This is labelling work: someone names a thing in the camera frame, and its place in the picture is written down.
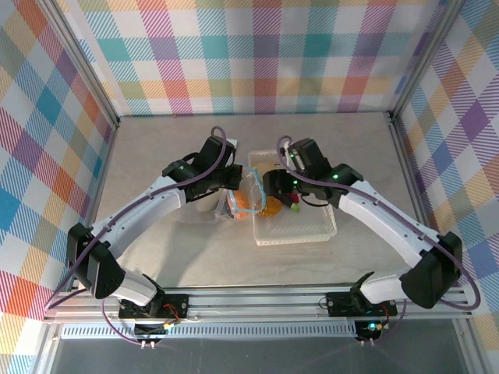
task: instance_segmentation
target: aluminum rail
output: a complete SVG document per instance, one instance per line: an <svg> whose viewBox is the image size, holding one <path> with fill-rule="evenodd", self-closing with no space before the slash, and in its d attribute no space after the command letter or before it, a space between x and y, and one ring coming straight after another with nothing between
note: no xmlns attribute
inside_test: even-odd
<svg viewBox="0 0 499 374"><path fill-rule="evenodd" d="M169 294L188 294L189 308L183 323L248 323L248 322L312 322L346 320L327 315L327 310L319 306L319 301L328 292L348 292L350 286L307 285L307 286L243 286L218 288L168 288ZM445 300L468 305L462 288L451 288ZM398 310L402 300L397 300ZM118 321L119 300L108 298L105 311L111 321ZM432 309L423 309L408 301L406 319L466 319L471 312L462 312L443 304ZM370 320L372 317L354 317L348 320ZM49 310L46 323L99 323L101 300L89 293L77 295L67 302ZM143 321L126 319L124 321ZM162 319L148 319L148 323L161 323Z"/></svg>

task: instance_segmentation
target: clear plastic container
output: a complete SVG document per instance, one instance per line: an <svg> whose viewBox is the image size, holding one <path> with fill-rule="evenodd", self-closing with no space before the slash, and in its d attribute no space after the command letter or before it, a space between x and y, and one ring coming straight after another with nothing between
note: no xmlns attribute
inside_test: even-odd
<svg viewBox="0 0 499 374"><path fill-rule="evenodd" d="M282 168L275 150L249 152L248 158L250 168L254 168L262 162L272 163L276 169ZM251 188L252 206L256 206L260 198L258 189ZM312 196L309 196L308 199L311 203L316 202ZM257 244L326 242L336 234L336 221L331 205L317 208L300 201L299 208L299 213L283 206L281 211L272 217L253 215L253 233Z"/></svg>

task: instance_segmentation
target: cable connector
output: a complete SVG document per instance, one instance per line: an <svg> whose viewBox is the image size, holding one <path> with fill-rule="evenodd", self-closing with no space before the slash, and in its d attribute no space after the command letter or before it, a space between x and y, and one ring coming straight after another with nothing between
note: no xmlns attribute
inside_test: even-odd
<svg viewBox="0 0 499 374"><path fill-rule="evenodd" d="M175 326L177 326L179 324L180 324L180 321L179 320L175 320L175 321L170 322L170 323L165 323L163 325L163 327L164 327L165 330L170 330L171 328L173 328L173 327L175 327Z"/></svg>

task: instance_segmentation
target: orange object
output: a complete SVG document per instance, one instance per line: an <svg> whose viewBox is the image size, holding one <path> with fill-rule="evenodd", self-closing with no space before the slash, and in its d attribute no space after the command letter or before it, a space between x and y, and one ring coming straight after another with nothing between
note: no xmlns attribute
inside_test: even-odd
<svg viewBox="0 0 499 374"><path fill-rule="evenodd" d="M237 190L232 192L234 193L234 199L239 209L250 209L249 205L250 202L248 200L248 196L246 196L246 194L243 191ZM249 215L248 212L234 213L234 204L232 203L230 195L228 195L227 201L228 201L228 206L231 208L232 214L234 214L234 218L236 220L243 220L244 218L248 217Z"/></svg>
<svg viewBox="0 0 499 374"><path fill-rule="evenodd" d="M262 200L260 200L257 204L257 209L260 209L262 206ZM267 204L265 205L265 209L258 213L259 216L262 217L271 217L275 216L277 213L281 211L282 203L280 200L276 199L273 196L267 196Z"/></svg>

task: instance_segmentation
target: metal frame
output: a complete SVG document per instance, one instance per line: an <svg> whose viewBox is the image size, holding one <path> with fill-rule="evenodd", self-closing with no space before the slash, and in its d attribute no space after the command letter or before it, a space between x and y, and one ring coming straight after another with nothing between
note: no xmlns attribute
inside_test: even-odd
<svg viewBox="0 0 499 374"><path fill-rule="evenodd" d="M410 102L412 95L416 92L419 82L421 82L426 70L431 65L431 62L447 36L448 31L451 29L452 24L458 17L459 11L464 3L465 0L451 0L448 2L441 17L437 21L437 26L430 35L430 41L426 43L426 47L419 58L416 68L410 75L395 103L392 112L394 118L399 118L405 106Z"/></svg>
<svg viewBox="0 0 499 374"><path fill-rule="evenodd" d="M182 323L276 323L276 322L327 322L345 320L372 320L371 317L329 317L319 301L328 292L348 292L348 285L275 285L215 288L165 288L170 295L188 294L187 318ZM468 305L462 288L452 288L445 298L451 302ZM397 301L398 310L402 301ZM119 300L108 298L104 310L111 321L118 320ZM461 319L470 318L470 312L462 312L443 304L423 309L412 302L407 304L407 319ZM134 319L120 319L135 322ZM101 323L101 300L90 293L79 294L67 302L49 310L46 323ZM148 319L148 323L163 323L163 319Z"/></svg>
<svg viewBox="0 0 499 374"><path fill-rule="evenodd" d="M76 70L80 72L85 84L94 96L96 102L101 108L104 116L115 128L119 127L119 115L115 110L111 100L106 94L101 81L95 74L92 65L87 60L80 43L76 39L71 27L69 26L61 8L56 0L37 0L38 5L47 17L55 33L59 37L68 56L75 64Z"/></svg>
<svg viewBox="0 0 499 374"><path fill-rule="evenodd" d="M430 222L426 214L423 199L417 188L416 179L409 161L409 155L403 146L402 134L398 127L398 121L396 119L392 120L392 117L388 113L385 114L385 118L397 151L398 160L402 167L402 173L409 190L409 196L411 197L412 205L416 212L416 218L421 223L429 226ZM465 291L465 293L468 296L471 295L471 292ZM492 373L493 370L490 366L487 353L485 352L481 340L477 338L478 331L476 330L473 318L453 319L452 322L454 323L456 337L461 347L461 352L468 371L476 374Z"/></svg>

